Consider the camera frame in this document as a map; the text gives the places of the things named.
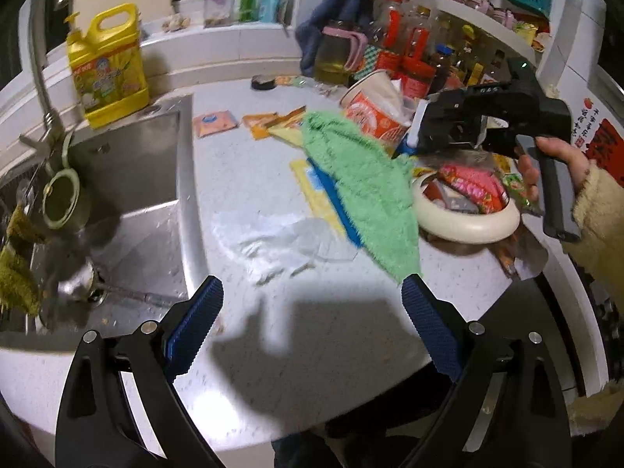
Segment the right hand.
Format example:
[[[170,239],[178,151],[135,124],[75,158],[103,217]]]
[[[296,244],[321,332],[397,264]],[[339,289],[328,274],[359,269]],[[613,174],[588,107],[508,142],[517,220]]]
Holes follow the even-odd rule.
[[[539,136],[535,138],[535,144],[546,155],[557,158],[568,166],[574,190],[580,193],[590,173],[590,162],[583,152],[556,137]],[[525,181],[529,200],[537,202],[539,171],[532,165],[531,158],[527,154],[519,158],[517,167]]]

